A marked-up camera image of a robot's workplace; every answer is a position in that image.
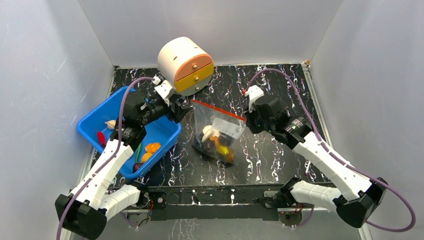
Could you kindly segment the white garlic toy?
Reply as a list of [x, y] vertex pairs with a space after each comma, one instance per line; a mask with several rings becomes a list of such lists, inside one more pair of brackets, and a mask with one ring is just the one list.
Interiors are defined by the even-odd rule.
[[212, 125], [206, 125], [202, 130], [203, 136], [201, 137], [201, 143], [206, 141], [212, 136], [220, 136], [220, 132], [214, 128], [212, 128]]

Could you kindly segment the clear zip top bag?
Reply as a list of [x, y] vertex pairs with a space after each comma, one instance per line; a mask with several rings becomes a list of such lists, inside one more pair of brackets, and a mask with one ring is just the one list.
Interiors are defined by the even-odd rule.
[[246, 119], [213, 105], [193, 100], [193, 147], [200, 153], [220, 162], [233, 164], [235, 144], [246, 129]]

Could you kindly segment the dark purple plum toy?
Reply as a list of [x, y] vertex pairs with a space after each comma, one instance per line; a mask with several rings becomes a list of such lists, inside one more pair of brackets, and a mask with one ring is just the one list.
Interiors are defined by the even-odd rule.
[[214, 141], [211, 141], [210, 139], [205, 140], [205, 141], [201, 144], [201, 146], [202, 146], [202, 150], [203, 150], [205, 153], [213, 154], [213, 153], [215, 153], [215, 152], [216, 152], [216, 145], [215, 145], [215, 142], [214, 142]]

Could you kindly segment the yellow banana toy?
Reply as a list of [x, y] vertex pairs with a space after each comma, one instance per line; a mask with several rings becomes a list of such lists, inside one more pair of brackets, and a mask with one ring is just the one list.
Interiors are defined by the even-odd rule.
[[215, 147], [217, 153], [227, 156], [230, 153], [230, 149], [227, 146], [219, 145]]

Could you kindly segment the orange tangerine toy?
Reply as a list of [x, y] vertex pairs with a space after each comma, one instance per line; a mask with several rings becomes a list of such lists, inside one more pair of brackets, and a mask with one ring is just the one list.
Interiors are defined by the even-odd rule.
[[233, 149], [229, 149], [228, 153], [223, 157], [224, 162], [233, 164], [235, 161], [235, 152]]

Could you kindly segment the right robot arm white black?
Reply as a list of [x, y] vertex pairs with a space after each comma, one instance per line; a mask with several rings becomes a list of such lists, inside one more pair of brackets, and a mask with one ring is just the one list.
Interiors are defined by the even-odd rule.
[[293, 177], [275, 196], [286, 206], [312, 204], [336, 212], [345, 223], [360, 228], [381, 204], [387, 182], [381, 177], [372, 180], [334, 159], [331, 150], [325, 150], [316, 138], [311, 124], [302, 116], [288, 116], [279, 99], [270, 95], [249, 98], [245, 118], [252, 133], [270, 133], [309, 160], [334, 184], [325, 187]]

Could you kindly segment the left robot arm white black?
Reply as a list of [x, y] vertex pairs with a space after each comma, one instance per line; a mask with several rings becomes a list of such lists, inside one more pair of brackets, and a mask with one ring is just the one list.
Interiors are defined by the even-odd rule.
[[117, 174], [127, 179], [147, 174], [177, 143], [181, 120], [189, 110], [177, 95], [165, 99], [156, 92], [147, 98], [125, 86], [83, 117], [77, 131], [100, 157], [70, 193], [57, 197], [56, 235], [68, 230], [95, 240], [107, 221], [125, 208], [147, 206], [149, 194], [134, 184], [111, 194], [107, 190]]

